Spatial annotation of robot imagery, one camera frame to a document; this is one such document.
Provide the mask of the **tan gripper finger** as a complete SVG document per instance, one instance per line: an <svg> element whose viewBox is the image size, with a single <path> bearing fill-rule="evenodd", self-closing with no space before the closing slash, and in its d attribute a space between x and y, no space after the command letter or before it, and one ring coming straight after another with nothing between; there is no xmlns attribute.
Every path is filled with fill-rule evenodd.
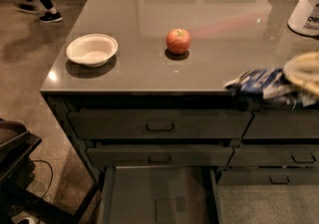
<svg viewBox="0 0 319 224"><path fill-rule="evenodd" d="M295 56L283 68L286 79L306 92L319 97L319 53Z"/></svg>

